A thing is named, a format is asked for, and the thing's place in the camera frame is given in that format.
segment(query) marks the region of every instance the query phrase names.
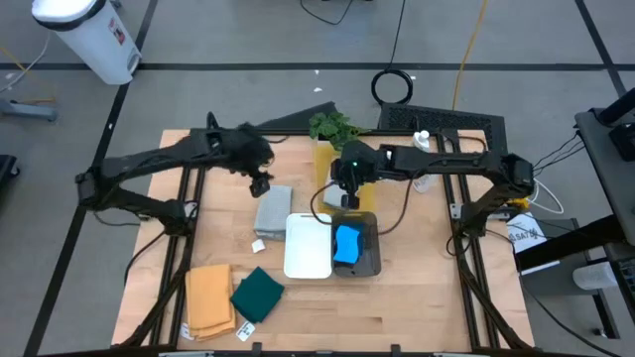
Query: wooden tabletop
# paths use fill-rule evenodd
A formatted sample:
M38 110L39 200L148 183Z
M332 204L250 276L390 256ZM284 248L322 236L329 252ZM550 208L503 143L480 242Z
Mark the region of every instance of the wooden tabletop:
M185 130L165 131L161 146L173 145L187 134ZM467 134L482 137L481 132ZM363 141L373 147L380 143L411 145L410 137L365 137ZM461 140L460 144L464 152L482 150L477 141ZM431 146L437 147L434 140ZM323 185L316 182L311 139L292 136L282 144L273 145L273 149L276 161L269 168L275 176L272 184L293 188L292 212L310 212L311 196ZM194 172L190 178L190 198L195 176ZM153 175L149 195L158 199L177 197L180 177L181 170ZM325 280L287 278L283 273L284 242L266 241L265 251L252 253L251 243L256 239L253 223L259 200L251 197L249 183L249 178L223 170L212 169L207 173L191 265L230 264L235 287L259 266L284 285L285 292L246 342L230 333L203 342L181 338L179 348L245 350L251 348L252 342L262 342L265 350L388 351L391 344L398 343L408 352L469 351L456 262L445 251L445 241L451 233L441 178L423 194L413 190L402 223L390 234L380 237L382 272L379 276L340 278L333 275ZM481 177L468 177L468 184L474 200L491 187L491 183ZM406 182L395 181L376 183L375 214L380 230L396 221L406 185ZM453 189L460 201L456 180ZM488 228L507 235L503 222L490 222ZM161 230L157 221L143 223L135 251ZM128 337L156 301L167 242L164 238L131 269L113 343ZM511 246L494 235L487 235L480 242L493 303L518 335L533 344ZM162 342L168 341L173 304L174 299L167 308ZM476 299L474 307L481 344L486 345L482 310ZM237 326L243 321L238 314Z

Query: white bottle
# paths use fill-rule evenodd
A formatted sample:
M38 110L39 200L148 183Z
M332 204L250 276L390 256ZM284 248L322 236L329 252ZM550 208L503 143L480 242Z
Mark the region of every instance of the white bottle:
M423 130L421 133L415 133L413 135L413 144L416 148L426 153L430 152L430 133ZM438 175L423 175L420 178L415 178L413 181L413 187L418 193L424 193L435 183Z

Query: concrete floor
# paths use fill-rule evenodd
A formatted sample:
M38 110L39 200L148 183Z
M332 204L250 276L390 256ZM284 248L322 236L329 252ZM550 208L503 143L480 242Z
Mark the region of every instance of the concrete floor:
M308 7L337 18L344 0ZM150 0L123 0L119 14L136 37ZM591 17L615 63L635 63L629 0L586 0ZM355 1L338 27L309 17L295 1L159 0L142 48L145 63L384 62L390 57L399 1ZM409 0L395 62L457 63L479 2ZM32 20L30 4L5 0L0 13L0 47L28 62L41 50L46 32ZM0 56L0 63L9 60ZM42 63L77 63L52 37ZM602 64L573 0L492 0L470 62ZM573 116L617 98L607 70L469 70L463 76L457 109L502 115L510 151L530 161L557 148L573 131ZM130 84L108 155L155 148L165 129L201 127L212 110L221 125L254 124L329 100L355 124L375 127L380 108L369 90L376 70L140 70ZM5 76L16 70L0 70ZM414 105L450 108L454 70L408 70L416 77ZM94 156L117 87L89 70L36 70L57 90L60 120L48 123L3 118L0 153L17 156L23 173L0 204L0 355L23 353L74 210L73 177ZM627 88L635 72L619 72ZM319 87L321 92L314 92ZM386 99L401 97L403 84L380 82ZM46 96L27 78L7 99ZM545 170L542 182L561 199L566 214L582 224L609 213L608 203L584 151ZM148 178L129 182L145 191ZM556 218L536 210L542 218ZM111 220L130 219L107 212ZM40 353L106 348L123 291L136 229L110 228L86 216ZM590 297L545 297L571 328L622 355L635 344L633 322L616 291L613 301L623 338L590 334L599 326ZM597 355L561 331L527 298L538 346L548 351Z

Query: small white paper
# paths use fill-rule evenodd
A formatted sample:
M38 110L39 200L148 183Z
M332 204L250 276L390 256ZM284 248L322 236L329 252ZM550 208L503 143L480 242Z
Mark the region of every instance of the small white paper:
M190 336L190 327L185 322L181 324L180 334L182 338L194 341L194 338Z
M547 242L543 230L540 229L538 222L531 213L519 214L514 219L507 222L509 230L509 239L514 242L516 253L520 253L525 249ZM522 271L521 275L538 272L554 265L558 265L560 261L554 261L542 266L534 267Z
M249 321L245 321L245 323L243 323L238 329L238 332L236 332L236 336L238 336L238 339L245 342L255 330L256 326Z
M255 242L251 243L251 249L254 251L254 253L265 250L265 242L263 242L262 239L258 239Z

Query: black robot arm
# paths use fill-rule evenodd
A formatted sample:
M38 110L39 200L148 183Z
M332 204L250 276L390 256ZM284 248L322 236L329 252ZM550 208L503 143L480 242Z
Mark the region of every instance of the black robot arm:
M426 174L478 175L493 183L483 196L465 202L453 215L458 234L484 232L487 217L506 201L524 198L534 190L532 165L516 155L484 153L425 153L414 147L381 145L374 150L353 141L344 145L341 158L331 164L331 178L346 191L342 206L357 209L360 186L379 179L408 180Z
M236 129L193 129L176 144L157 150L106 158L75 177L79 205L93 211L119 208L157 218L170 235L190 232L190 213L175 199L161 201L121 188L127 179L164 170L190 167L224 168L252 177L251 194L258 197L269 190L267 172L259 168L274 158L269 142L254 127L243 124Z

